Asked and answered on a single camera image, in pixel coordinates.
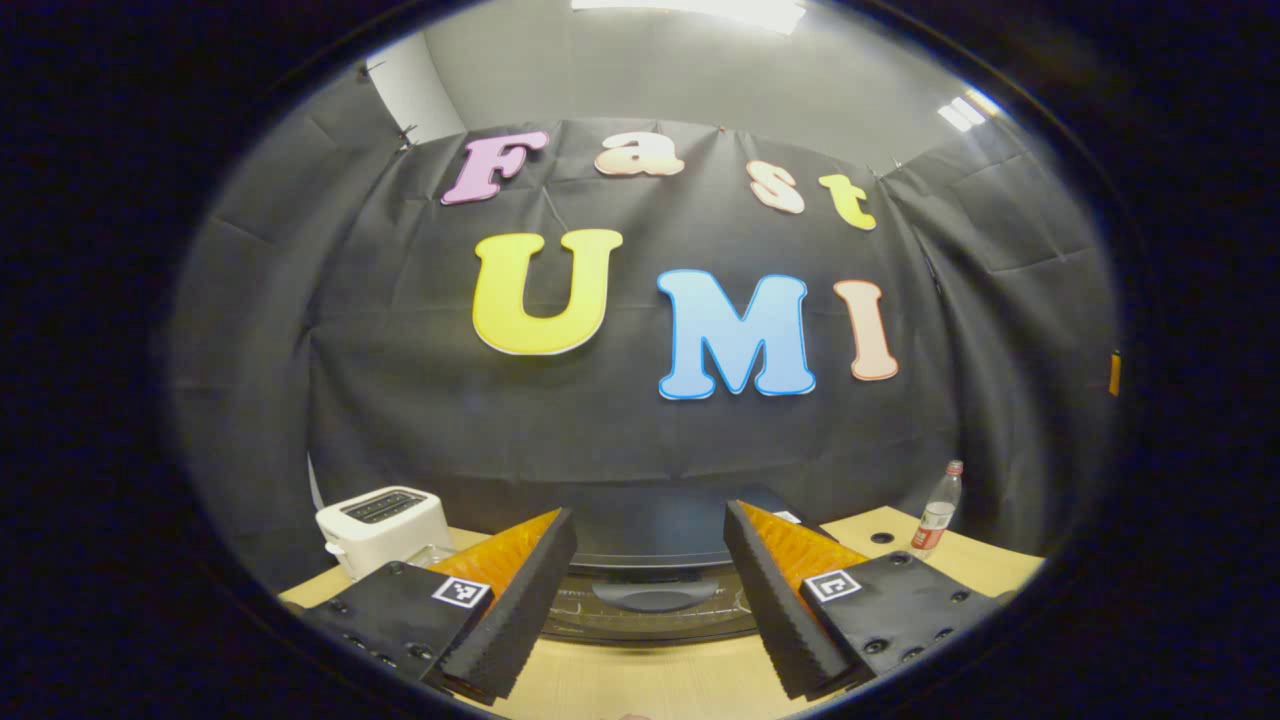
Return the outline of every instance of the letter u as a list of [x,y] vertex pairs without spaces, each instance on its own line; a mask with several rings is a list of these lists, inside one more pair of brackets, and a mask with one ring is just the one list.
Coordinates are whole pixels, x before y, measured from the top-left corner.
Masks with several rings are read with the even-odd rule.
[[564,233],[561,246],[573,252],[568,305],[554,318],[532,318],[525,313],[525,278],[530,258],[543,249],[543,236],[509,233],[481,240],[471,309],[476,334],[508,355],[558,355],[582,345],[604,322],[609,252],[621,245],[622,236],[614,231]]

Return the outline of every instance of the ceiling light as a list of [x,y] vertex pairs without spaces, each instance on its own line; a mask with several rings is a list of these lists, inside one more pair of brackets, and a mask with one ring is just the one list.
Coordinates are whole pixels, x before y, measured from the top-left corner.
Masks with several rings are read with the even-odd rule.
[[975,126],[980,126],[982,123],[987,122],[987,118],[983,118],[982,113],[974,110],[973,105],[965,102],[964,100],[960,100],[959,97],[951,101],[951,106],[959,110],[960,114],[964,115],[964,119],[969,120]]
[[954,124],[960,132],[969,132],[969,128],[973,127],[973,123],[964,119],[964,115],[957,113],[951,105],[938,108],[938,114],[942,115],[948,123]]
[[988,115],[995,117],[1000,114],[1000,105],[996,105],[995,102],[991,101],[989,97],[978,92],[977,90],[970,90],[965,92],[965,96],[969,97],[970,102],[982,108],[982,110]]
[[728,18],[782,35],[791,35],[804,8],[794,0],[571,0],[575,10],[603,8],[646,8],[650,10],[686,10]]

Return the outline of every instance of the wooden table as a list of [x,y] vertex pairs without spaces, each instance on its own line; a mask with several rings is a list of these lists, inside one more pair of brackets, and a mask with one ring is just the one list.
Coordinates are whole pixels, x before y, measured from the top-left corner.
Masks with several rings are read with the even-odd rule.
[[[906,547],[916,521],[879,507],[823,529],[874,559]],[[489,537],[456,528],[451,533],[456,550]],[[895,539],[872,542],[877,533]],[[947,533],[925,562],[983,594],[998,596],[1021,587],[1042,559]],[[280,593],[280,600],[314,607],[348,585],[342,568],[333,568]],[[818,702],[823,701],[787,700],[759,635],[655,648],[539,638],[511,697],[486,710],[513,720],[620,720],[628,714],[649,720],[776,720]]]

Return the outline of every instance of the water bottle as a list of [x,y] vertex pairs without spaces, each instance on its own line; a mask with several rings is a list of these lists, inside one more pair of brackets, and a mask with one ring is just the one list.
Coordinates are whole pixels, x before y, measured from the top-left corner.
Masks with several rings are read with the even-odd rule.
[[951,516],[956,514],[960,505],[960,473],[964,471],[964,462],[952,460],[947,462],[947,474],[938,480],[938,487],[933,488],[933,495],[924,503],[924,515],[920,516],[920,527],[916,528],[911,538],[909,552],[920,560],[928,557],[933,548],[938,546],[938,539],[951,524]]

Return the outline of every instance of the blue letter m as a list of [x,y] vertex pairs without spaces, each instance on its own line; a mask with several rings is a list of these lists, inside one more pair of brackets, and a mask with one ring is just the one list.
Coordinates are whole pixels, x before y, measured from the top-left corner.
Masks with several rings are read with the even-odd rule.
[[817,380],[804,361],[800,301],[804,282],[787,275],[765,275],[741,318],[710,273],[668,270],[658,275],[658,288],[671,297],[671,374],[658,383],[669,400],[698,400],[716,392],[716,380],[703,368],[703,343],[737,395],[746,387],[755,356],[764,348],[764,369],[755,377],[762,395],[804,395]]

